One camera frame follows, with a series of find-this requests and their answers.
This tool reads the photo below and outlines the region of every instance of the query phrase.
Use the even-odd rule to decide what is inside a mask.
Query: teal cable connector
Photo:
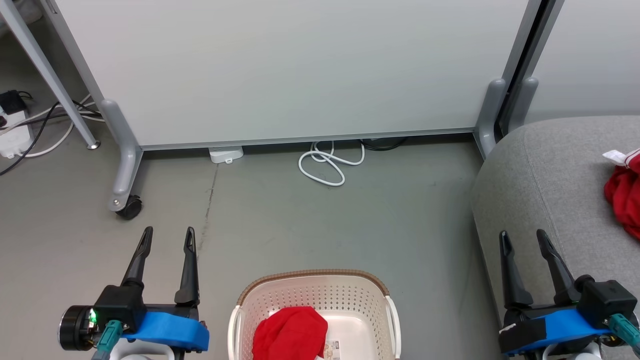
[[[111,356],[111,351],[113,347],[116,346],[118,340],[122,337],[122,333],[124,332],[124,328],[122,327],[122,322],[118,320],[112,320],[107,323],[107,326],[104,328],[102,332],[102,336],[98,341],[98,345],[96,348],[98,350],[95,351],[95,354],[91,358],[92,360],[109,360]]]
[[[622,314],[611,316],[609,328],[611,332],[629,344],[640,359],[640,331]]]

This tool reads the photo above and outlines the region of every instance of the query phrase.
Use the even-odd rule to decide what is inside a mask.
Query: metal pole
[[[40,46],[36,42],[36,39],[33,37],[33,34],[27,28],[27,24],[22,20],[22,16],[18,12],[18,9],[15,8],[12,0],[0,0],[0,14],[4,17],[7,25],[20,42],[20,45],[24,48],[27,55],[31,58],[33,65],[38,69],[42,77],[45,79],[53,94],[58,98],[58,101],[65,109],[71,121],[74,122],[74,125],[80,131],[83,139],[87,143],[87,149],[97,149],[100,146],[100,142],[97,141],[91,131],[89,131],[88,127],[84,123],[84,119],[80,116],[75,104],[71,101],[69,94],[63,88],[60,79],[53,71],[51,64],[44,56]]]

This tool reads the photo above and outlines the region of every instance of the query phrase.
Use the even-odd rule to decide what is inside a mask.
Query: green led light
[[[89,321],[92,323],[98,322],[98,316],[95,314],[95,311],[93,309],[89,310]]]

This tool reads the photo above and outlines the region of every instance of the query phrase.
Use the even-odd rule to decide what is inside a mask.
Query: caster wheel
[[[129,195],[127,204],[122,210],[116,211],[116,214],[125,220],[131,220],[140,214],[142,210],[142,200],[137,195]]]

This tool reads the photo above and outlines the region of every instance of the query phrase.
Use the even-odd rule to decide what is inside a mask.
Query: basket rim
[[[247,286],[238,301],[236,302],[237,306],[242,306],[244,300],[246,299],[249,292],[255,289],[258,285],[264,284],[265,282],[275,281],[275,280],[284,280],[284,279],[292,279],[295,277],[306,277],[306,276],[318,276],[318,275],[346,275],[346,276],[359,276],[363,277],[371,282],[373,282],[377,287],[380,288],[382,294],[384,296],[390,296],[389,290],[387,287],[377,278],[375,275],[370,274],[366,271],[361,270],[350,270],[350,269],[315,269],[315,270],[300,270],[293,272],[282,272],[279,274],[267,275],[253,281],[249,286]]]

